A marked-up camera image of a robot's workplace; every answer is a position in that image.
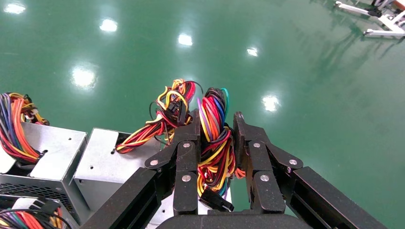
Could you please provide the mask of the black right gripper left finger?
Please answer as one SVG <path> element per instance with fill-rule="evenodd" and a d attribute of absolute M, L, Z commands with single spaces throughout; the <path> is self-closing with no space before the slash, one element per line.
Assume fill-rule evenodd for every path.
<path fill-rule="evenodd" d="M 201 121 L 175 129 L 171 144 L 147 158 L 81 226 L 83 229 L 162 229 L 176 217 L 198 214 L 197 164 Z"/>

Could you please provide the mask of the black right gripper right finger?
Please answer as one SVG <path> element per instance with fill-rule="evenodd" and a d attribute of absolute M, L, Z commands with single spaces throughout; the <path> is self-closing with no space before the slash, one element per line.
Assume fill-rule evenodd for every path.
<path fill-rule="evenodd" d="M 384 225 L 296 156 L 275 146 L 265 130 L 233 117 L 235 152 L 245 171 L 250 208 L 273 229 L 382 229 Z"/>

